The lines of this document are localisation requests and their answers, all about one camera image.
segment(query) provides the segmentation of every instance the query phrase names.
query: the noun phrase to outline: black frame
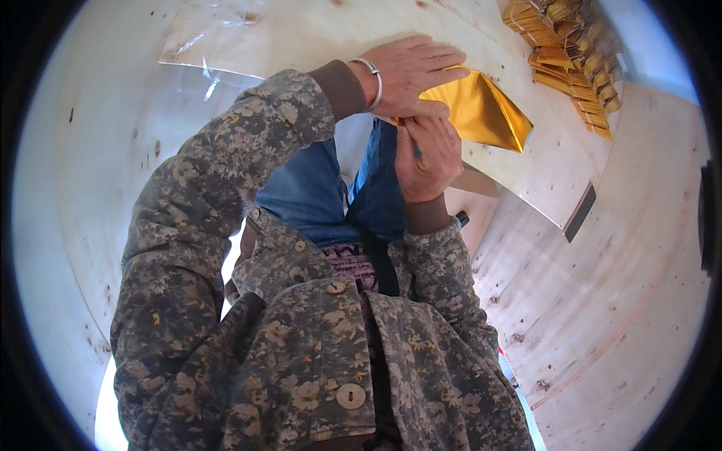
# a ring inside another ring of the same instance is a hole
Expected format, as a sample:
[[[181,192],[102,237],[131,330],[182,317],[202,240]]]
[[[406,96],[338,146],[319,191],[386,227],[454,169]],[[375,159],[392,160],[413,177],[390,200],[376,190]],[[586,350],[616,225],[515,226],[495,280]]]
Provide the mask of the black frame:
[[[26,1],[31,11],[45,12],[44,16],[35,16],[33,22],[35,34],[32,39],[23,42],[25,51],[17,64],[9,85],[3,86],[2,99],[2,444],[9,449],[93,449],[79,427],[70,418],[60,401],[50,380],[45,374],[27,330],[19,294],[15,284],[14,264],[10,239],[10,193],[13,181],[14,160],[17,153],[19,133],[27,113],[27,108],[35,92],[40,75],[70,21],[75,17],[83,0],[67,1]],[[707,411],[710,403],[721,404],[718,397],[720,383],[719,368],[722,350],[721,279],[722,279],[722,55],[718,47],[722,44],[719,17],[722,17],[722,4],[715,0],[672,1],[654,0],[648,2],[662,24],[676,42],[685,57],[692,74],[692,80],[700,98],[713,161],[708,173],[716,181],[711,184],[712,192],[705,186],[705,195],[713,208],[705,219],[711,224],[711,231],[705,232],[705,239],[711,232],[709,247],[709,274],[712,278],[708,295],[708,307],[702,330],[687,368],[680,378],[676,390],[667,401],[655,424],[637,445],[637,450],[666,449],[689,445],[688,437],[693,437],[695,424],[689,419],[709,419]],[[15,17],[6,15],[6,2],[3,2],[3,34],[6,21]],[[716,377],[716,389],[708,387],[712,377]],[[722,430],[722,422],[712,418],[712,427]],[[39,422],[44,429],[38,428]],[[699,443],[708,443],[704,438]]]

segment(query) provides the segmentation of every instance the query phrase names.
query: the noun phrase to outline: black strap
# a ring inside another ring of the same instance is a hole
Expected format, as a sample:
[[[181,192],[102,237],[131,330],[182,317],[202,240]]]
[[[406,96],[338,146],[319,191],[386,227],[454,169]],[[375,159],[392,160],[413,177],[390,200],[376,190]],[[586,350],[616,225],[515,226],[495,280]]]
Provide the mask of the black strap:
[[[361,234],[361,241],[364,252],[371,260],[376,280],[378,281],[378,292],[386,296],[399,296],[399,279],[396,277],[396,270],[388,257],[388,244],[379,240],[376,235],[361,224],[351,223]]]

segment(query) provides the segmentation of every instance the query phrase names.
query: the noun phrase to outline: person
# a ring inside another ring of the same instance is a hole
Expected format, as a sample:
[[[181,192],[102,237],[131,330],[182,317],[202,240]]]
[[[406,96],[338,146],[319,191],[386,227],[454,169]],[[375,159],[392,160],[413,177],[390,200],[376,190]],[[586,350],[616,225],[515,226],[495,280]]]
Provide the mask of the person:
[[[364,61],[269,77],[145,185],[111,327],[131,450],[531,449],[443,200],[461,140],[419,100],[466,56],[414,36],[362,58],[373,112],[403,119],[374,123],[345,215],[333,135],[375,102]]]

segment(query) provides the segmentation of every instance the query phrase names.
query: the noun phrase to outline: folded gold paper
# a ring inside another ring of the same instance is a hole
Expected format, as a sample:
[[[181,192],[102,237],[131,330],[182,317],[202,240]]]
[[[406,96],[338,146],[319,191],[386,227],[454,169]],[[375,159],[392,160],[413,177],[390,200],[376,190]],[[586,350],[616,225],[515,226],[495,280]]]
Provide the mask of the folded gold paper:
[[[622,46],[596,0],[511,0],[502,19],[534,49],[533,80],[571,96],[587,129],[611,140]]]
[[[444,102],[462,139],[522,152],[534,127],[531,121],[484,74],[469,70],[467,78],[429,89],[419,98]]]

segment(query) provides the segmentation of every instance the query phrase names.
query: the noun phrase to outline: plywood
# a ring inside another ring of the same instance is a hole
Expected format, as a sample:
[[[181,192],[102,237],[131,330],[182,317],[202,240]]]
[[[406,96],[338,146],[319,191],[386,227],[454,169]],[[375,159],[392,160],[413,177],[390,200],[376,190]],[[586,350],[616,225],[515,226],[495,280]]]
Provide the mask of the plywood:
[[[469,222],[461,228],[461,237],[464,239],[469,253],[473,255],[494,216],[499,198],[449,187],[444,190],[444,199],[446,200],[446,211],[451,216],[465,211],[469,217]]]
[[[88,2],[45,68],[19,145],[22,305],[53,386],[90,439],[133,204],[151,172],[238,93],[222,84],[204,102],[201,70],[157,63],[177,5]]]
[[[502,193],[477,293],[550,450],[628,450],[674,389],[703,317],[700,112],[626,85],[597,200],[571,243]]]
[[[469,254],[473,255],[499,204],[499,192],[494,180],[480,172],[465,169],[451,186],[446,188],[444,199],[450,215],[455,216],[465,211],[469,217],[469,223],[461,228],[461,236]]]
[[[223,14],[245,14],[229,8],[235,2],[219,3]],[[266,78],[282,69],[308,71],[331,59],[349,60],[393,38],[427,33],[465,51],[466,63],[494,80],[535,125],[523,154],[464,142],[464,161],[558,228],[587,185],[599,184],[611,143],[586,131],[567,96],[533,83],[531,49],[502,23],[495,0],[276,0],[251,2],[248,11],[254,13],[252,24],[223,27],[208,8],[181,6],[160,62]],[[614,130],[616,115],[610,121]]]

